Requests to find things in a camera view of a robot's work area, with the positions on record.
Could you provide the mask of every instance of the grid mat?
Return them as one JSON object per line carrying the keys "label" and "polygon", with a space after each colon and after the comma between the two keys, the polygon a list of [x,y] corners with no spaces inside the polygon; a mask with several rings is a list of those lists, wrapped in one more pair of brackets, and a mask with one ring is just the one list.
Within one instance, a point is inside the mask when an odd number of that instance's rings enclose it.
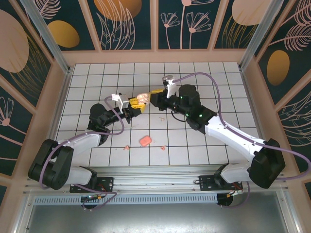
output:
{"label": "grid mat", "polygon": [[[237,63],[124,63],[77,64],[66,103],[59,122],[57,140],[83,133],[88,125],[89,110],[112,93],[135,97],[140,93],[163,88],[162,77],[172,74],[176,79],[194,72],[209,73],[219,85],[223,117],[231,125],[258,137],[254,118],[242,83]],[[216,90],[203,75],[182,80],[178,85],[192,84],[198,88],[201,103],[217,112]],[[206,165],[246,161],[223,142],[203,135],[187,123],[173,119],[170,111],[159,111],[151,104],[142,115],[125,124],[121,135],[109,136],[101,146],[87,150],[72,160],[77,166],[163,166]],[[108,127],[119,131],[121,124]],[[149,135],[152,143],[141,147],[139,140]]]}

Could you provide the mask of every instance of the metal grate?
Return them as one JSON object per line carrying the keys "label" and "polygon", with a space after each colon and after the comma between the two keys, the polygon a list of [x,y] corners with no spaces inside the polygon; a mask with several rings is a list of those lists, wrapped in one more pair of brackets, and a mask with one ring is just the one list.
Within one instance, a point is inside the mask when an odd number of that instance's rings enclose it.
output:
{"label": "metal grate", "polygon": [[[36,197],[34,205],[81,205],[82,196]],[[103,203],[107,198],[92,200],[86,205]],[[118,195],[108,204],[173,204],[173,203],[216,203],[217,194],[164,194],[164,195]]]}

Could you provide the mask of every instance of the debris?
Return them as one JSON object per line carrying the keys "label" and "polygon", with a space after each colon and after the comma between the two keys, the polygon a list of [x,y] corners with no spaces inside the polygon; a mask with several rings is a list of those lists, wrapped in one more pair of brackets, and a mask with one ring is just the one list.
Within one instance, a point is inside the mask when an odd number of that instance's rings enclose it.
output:
{"label": "debris", "polygon": [[149,137],[148,135],[147,135],[147,136],[144,136],[141,140],[139,140],[139,143],[140,143],[143,147],[149,145],[151,142],[152,142],[152,139],[151,139],[151,137]]}

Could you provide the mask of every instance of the golden circle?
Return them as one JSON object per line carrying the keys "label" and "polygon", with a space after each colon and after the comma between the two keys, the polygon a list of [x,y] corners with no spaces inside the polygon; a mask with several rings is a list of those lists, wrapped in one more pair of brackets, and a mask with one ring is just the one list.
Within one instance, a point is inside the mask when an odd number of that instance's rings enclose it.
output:
{"label": "golden circle", "polygon": [[17,73],[28,61],[27,34],[21,24],[9,13],[0,10],[0,67]]}
{"label": "golden circle", "polygon": [[77,31],[70,24],[56,20],[48,24],[48,28],[58,45],[72,48],[79,44],[80,38]]}
{"label": "golden circle", "polygon": [[238,24],[252,26],[259,24],[271,0],[235,0],[232,17]]}
{"label": "golden circle", "polygon": [[268,81],[273,86],[280,85],[290,68],[290,58],[287,53],[282,50],[277,50],[269,58],[267,66]]}
{"label": "golden circle", "polygon": [[137,16],[141,10],[141,0],[94,0],[94,3],[97,9],[106,18],[113,21],[124,21],[126,17],[121,19],[122,11],[119,1],[124,9],[129,10],[133,18]]}

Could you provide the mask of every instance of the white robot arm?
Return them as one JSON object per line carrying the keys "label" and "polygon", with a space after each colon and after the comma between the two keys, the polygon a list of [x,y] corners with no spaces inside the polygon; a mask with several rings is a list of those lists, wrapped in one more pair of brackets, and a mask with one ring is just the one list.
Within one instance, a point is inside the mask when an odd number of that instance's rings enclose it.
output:
{"label": "white robot arm", "polygon": [[[262,188],[270,187],[285,167],[280,151],[252,144],[228,130],[215,112],[201,105],[200,96],[195,86],[187,84],[179,87],[179,95],[177,96],[173,77],[164,77],[163,82],[167,88],[149,93],[152,105],[158,107],[160,111],[169,108],[185,115],[187,123],[194,130],[223,141],[247,159],[248,162],[245,163],[222,165],[214,174],[214,180],[218,186],[223,187],[228,183],[253,181]],[[119,95],[113,95],[113,100],[118,101],[119,107],[115,108],[116,112],[121,118],[125,118],[128,123],[130,123],[131,118],[141,114],[145,105],[149,103],[141,103],[137,98],[127,99]],[[106,126],[116,121],[118,121],[118,118],[111,110],[107,111],[101,104],[95,104],[90,110],[88,129],[109,133],[110,131]],[[255,142],[279,147],[279,144],[273,139],[266,142],[263,139],[252,137],[229,124],[227,126]],[[87,185],[89,188],[94,189],[97,183],[97,173],[87,167],[71,166],[71,161],[77,154],[101,145],[106,139],[107,135],[88,134],[86,132],[85,135],[73,141],[68,141],[56,153],[57,159],[55,162],[49,162],[44,172],[43,183],[53,189],[59,189],[65,184]],[[61,142],[50,139],[44,141],[29,170],[30,178],[39,181],[43,163],[51,150],[59,143]]]}

